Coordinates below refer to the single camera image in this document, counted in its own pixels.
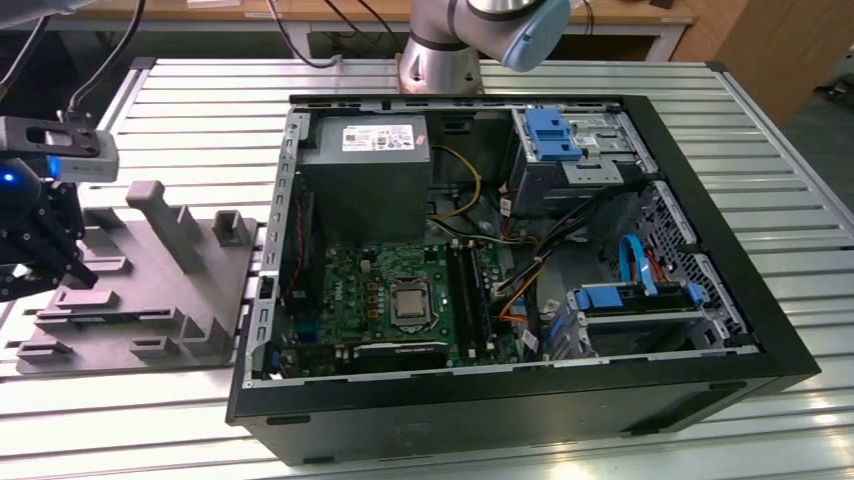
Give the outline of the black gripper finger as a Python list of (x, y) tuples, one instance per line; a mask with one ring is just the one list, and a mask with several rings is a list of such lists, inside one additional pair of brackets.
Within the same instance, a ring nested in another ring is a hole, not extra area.
[(63, 268), (74, 278), (72, 285), (80, 289), (91, 289), (98, 282), (98, 275), (86, 266), (78, 242), (84, 239), (86, 225), (79, 203), (75, 183), (56, 180), (43, 182), (51, 220), (46, 225), (52, 242), (64, 258)]
[(2, 301), (10, 302), (56, 288), (59, 271), (50, 265), (2, 260)]

